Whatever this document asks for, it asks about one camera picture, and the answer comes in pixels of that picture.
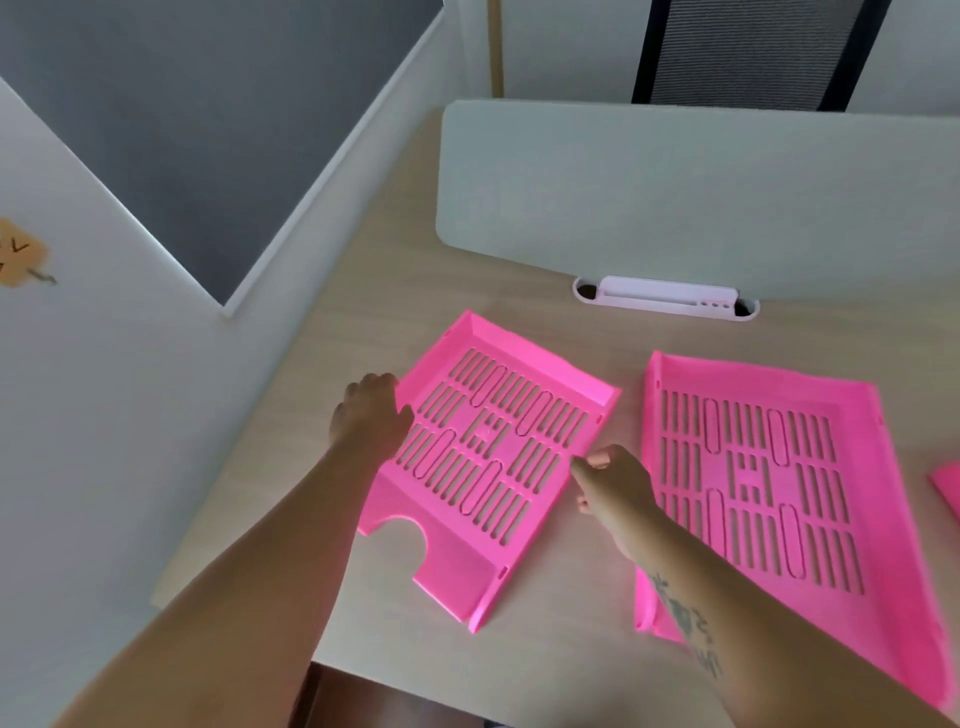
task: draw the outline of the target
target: white wall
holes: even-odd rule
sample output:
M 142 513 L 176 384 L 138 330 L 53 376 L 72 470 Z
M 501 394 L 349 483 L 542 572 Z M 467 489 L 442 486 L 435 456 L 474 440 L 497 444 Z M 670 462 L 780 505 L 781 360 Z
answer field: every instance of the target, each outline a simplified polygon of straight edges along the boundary
M 399 151 L 466 95 L 441 16 L 233 319 L 0 82 L 0 215 L 60 285 L 0 288 L 0 725 L 47 725 L 156 577 Z
M 487 3 L 457 2 L 470 67 L 489 92 Z M 649 14 L 650 0 L 504 0 L 507 98 L 630 103 Z M 894 0 L 849 110 L 960 113 L 960 3 Z

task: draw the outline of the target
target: person's left hand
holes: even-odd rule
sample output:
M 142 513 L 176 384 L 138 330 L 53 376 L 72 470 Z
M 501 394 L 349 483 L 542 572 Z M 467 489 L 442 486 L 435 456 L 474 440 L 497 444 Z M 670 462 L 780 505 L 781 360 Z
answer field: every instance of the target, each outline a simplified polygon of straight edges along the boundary
M 414 423 L 409 404 L 396 411 L 396 377 L 364 376 L 347 386 L 344 400 L 333 411 L 330 446 L 369 448 L 377 462 L 394 456 Z

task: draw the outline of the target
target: brown floor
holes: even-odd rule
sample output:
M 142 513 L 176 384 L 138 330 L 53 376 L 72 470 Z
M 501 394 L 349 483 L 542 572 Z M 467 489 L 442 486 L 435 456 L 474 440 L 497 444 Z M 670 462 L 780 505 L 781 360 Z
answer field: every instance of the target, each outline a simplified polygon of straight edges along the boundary
M 482 728 L 483 720 L 324 668 L 309 728 Z

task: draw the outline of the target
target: black hole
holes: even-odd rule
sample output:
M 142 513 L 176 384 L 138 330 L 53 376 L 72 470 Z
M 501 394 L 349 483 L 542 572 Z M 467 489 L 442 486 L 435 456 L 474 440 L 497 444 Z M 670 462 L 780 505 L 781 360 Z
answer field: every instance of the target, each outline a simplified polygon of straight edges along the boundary
M 737 299 L 733 303 L 734 316 L 750 316 L 753 312 L 754 312 L 753 302 L 744 301 L 743 299 Z
M 594 301 L 597 297 L 597 287 L 592 283 L 581 283 L 577 286 L 577 293 L 588 301 Z

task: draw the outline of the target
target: pink plastic piece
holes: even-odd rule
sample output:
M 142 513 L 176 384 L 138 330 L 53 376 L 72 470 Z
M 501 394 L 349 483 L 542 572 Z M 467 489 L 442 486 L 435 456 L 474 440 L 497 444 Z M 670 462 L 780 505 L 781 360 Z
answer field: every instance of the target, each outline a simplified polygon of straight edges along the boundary
M 476 632 L 620 390 L 465 312 L 396 389 L 416 421 L 358 530 L 416 523 L 414 581 Z
M 944 497 L 953 515 L 960 520 L 960 462 L 947 463 L 937 468 L 928 477 Z
M 956 695 L 871 384 L 655 352 L 642 460 L 660 507 L 784 604 L 945 708 Z M 680 633 L 642 572 L 636 628 Z

